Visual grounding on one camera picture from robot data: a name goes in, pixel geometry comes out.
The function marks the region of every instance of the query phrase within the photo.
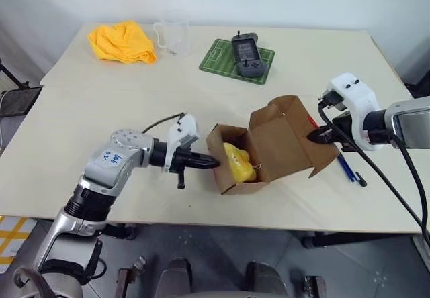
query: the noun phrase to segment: white wall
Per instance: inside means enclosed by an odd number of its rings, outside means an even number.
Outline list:
[[[173,6],[200,24],[367,29],[404,80],[430,67],[430,0],[0,0],[0,58],[38,80],[83,22],[153,21]]]

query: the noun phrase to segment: table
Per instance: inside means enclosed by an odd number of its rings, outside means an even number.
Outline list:
[[[381,107],[410,98],[372,39],[363,31],[192,26],[191,54],[176,58],[157,50],[157,63],[124,65],[97,60],[82,27],[42,81],[32,110],[0,158],[0,213],[53,218],[67,202],[88,158],[118,128],[144,128],[157,119],[186,111],[205,136],[216,123],[246,126],[249,114],[273,97],[299,95],[322,123],[317,98],[329,80],[352,72],[376,93]],[[153,38],[150,26],[144,26]],[[257,32],[259,45],[276,51],[264,86],[198,70],[216,38],[237,30]],[[151,133],[163,139],[169,124]],[[195,151],[207,152],[204,138]],[[399,151],[385,146],[370,153],[411,207],[420,213],[419,196]],[[430,152],[411,156],[427,189]],[[176,175],[159,168],[136,169],[112,207],[111,221],[210,224],[338,230],[419,232],[379,177],[356,154],[345,154],[368,182],[351,184],[334,161],[317,176],[298,172],[254,195],[220,195],[211,171],[185,171],[185,190]]]

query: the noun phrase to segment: green mouse pad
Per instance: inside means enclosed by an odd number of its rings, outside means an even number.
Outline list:
[[[217,39],[210,47],[208,53],[200,63],[199,69],[215,75],[244,80],[256,85],[264,85],[270,71],[275,51],[266,48],[258,48],[261,60],[267,63],[266,73],[259,78],[242,77],[236,70],[236,62],[234,61],[233,47],[230,41]]]

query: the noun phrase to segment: black cable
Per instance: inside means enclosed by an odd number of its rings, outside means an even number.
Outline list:
[[[108,266],[106,265],[105,260],[100,258],[99,262],[103,265],[103,270],[98,275],[92,276],[91,280],[101,278],[102,276],[105,275],[106,271],[108,271]]]
[[[39,292],[40,298],[56,298],[54,291],[52,291],[45,278],[39,272],[22,266],[17,268],[13,274],[13,282],[19,288],[22,288],[25,285],[21,280],[21,275],[28,277],[33,282],[33,285]]]
[[[424,240],[426,243],[430,243],[429,234],[427,232],[427,220],[429,219],[429,212],[427,207],[427,197],[424,191],[423,183],[421,182],[421,179],[419,178],[418,172],[412,162],[411,156],[409,156],[408,150],[406,149],[406,146],[404,145],[404,142],[396,136],[396,134],[391,133],[391,138],[393,139],[394,143],[398,146],[398,149],[402,152],[404,161],[406,162],[406,165],[408,166],[409,170],[411,171],[412,177],[414,178],[415,184],[417,184],[419,197],[421,200],[421,210],[423,212],[423,217],[421,218],[421,231],[423,233]]]
[[[165,122],[165,121],[168,121],[168,120],[172,120],[172,119],[174,119],[174,118],[179,118],[179,119],[181,119],[181,118],[183,118],[185,116],[185,114],[184,114],[184,112],[181,112],[181,113],[178,113],[177,115],[171,115],[170,117],[167,117],[167,118],[164,118],[164,119],[162,119],[162,120],[159,120],[159,121],[156,121],[155,123],[153,123],[152,125],[149,125],[148,127],[146,127],[143,131],[142,131],[142,133],[144,134],[145,132],[147,132],[148,130],[150,130],[151,128],[153,128],[153,127],[155,127],[155,126],[157,126],[157,125],[159,125],[160,123],[163,123],[163,122]]]
[[[386,183],[388,188],[393,192],[393,194],[397,197],[397,199],[402,203],[403,207],[408,211],[408,213],[412,216],[412,218],[415,220],[415,222],[420,226],[421,231],[423,232],[424,240],[426,241],[427,245],[430,247],[430,242],[427,241],[429,238],[429,232],[426,229],[427,225],[423,225],[422,221],[418,218],[417,214],[411,209],[411,207],[408,205],[408,203],[404,200],[402,195],[396,190],[396,188],[393,186],[393,184],[390,182],[387,176],[379,169],[378,166],[372,161],[372,159],[369,158],[368,155],[365,154],[365,152],[354,142],[352,138],[350,138],[342,129],[337,127],[336,125],[331,122],[328,117],[324,113],[324,108],[327,105],[324,101],[321,101],[318,104],[318,112],[324,120],[324,122],[333,130],[335,130],[340,136],[342,136],[350,145],[352,148],[355,149],[355,151],[372,167],[372,169],[376,172],[376,174],[379,175],[379,177]]]

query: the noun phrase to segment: open cardboard box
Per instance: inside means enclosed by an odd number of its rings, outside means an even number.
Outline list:
[[[222,194],[247,194],[286,175],[314,167],[309,177],[328,166],[339,154],[334,145],[315,144],[307,135],[315,129],[309,113],[295,95],[275,98],[254,111],[249,127],[216,125],[206,142],[209,153],[219,160],[215,168],[216,184]],[[224,150],[224,142],[249,153],[258,166],[254,182],[236,183]]]

